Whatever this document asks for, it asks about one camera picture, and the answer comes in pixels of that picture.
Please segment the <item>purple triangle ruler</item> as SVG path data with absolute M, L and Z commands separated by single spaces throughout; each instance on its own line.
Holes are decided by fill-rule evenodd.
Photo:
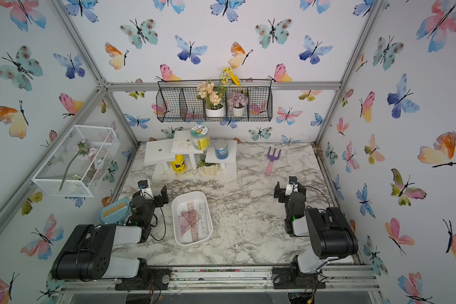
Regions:
M 197 211 L 182 211 L 178 216 L 181 236 L 183 237 L 190 229 L 196 227 L 199 221 Z

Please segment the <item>pink straight ruler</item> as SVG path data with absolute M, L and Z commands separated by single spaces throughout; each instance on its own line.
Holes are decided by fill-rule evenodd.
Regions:
M 191 230 L 191 237 L 192 242 L 197 242 L 199 240 L 198 235 L 198 221 L 200 220 L 200 216 L 195 209 L 195 205 L 193 202 L 187 204 L 188 207 L 188 222 Z

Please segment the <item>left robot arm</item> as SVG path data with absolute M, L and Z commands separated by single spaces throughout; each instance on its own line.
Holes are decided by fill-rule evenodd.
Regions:
M 132 198 L 123 197 L 98 212 L 98 225 L 78 225 L 53 263 L 50 274 L 56 280 L 95 281 L 132 279 L 141 268 L 139 258 L 125 258 L 114 249 L 153 239 L 157 208 L 168 204 L 167 187 L 153 196 L 146 182 Z

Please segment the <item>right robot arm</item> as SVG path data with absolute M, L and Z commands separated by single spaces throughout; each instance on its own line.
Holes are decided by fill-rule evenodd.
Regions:
M 310 238 L 311 248 L 291 262 L 294 276 L 316 275 L 327 264 L 358 253 L 358 240 L 338 207 L 306 205 L 307 188 L 290 176 L 286 187 L 276 184 L 274 197 L 284 205 L 284 229 L 291 237 Z

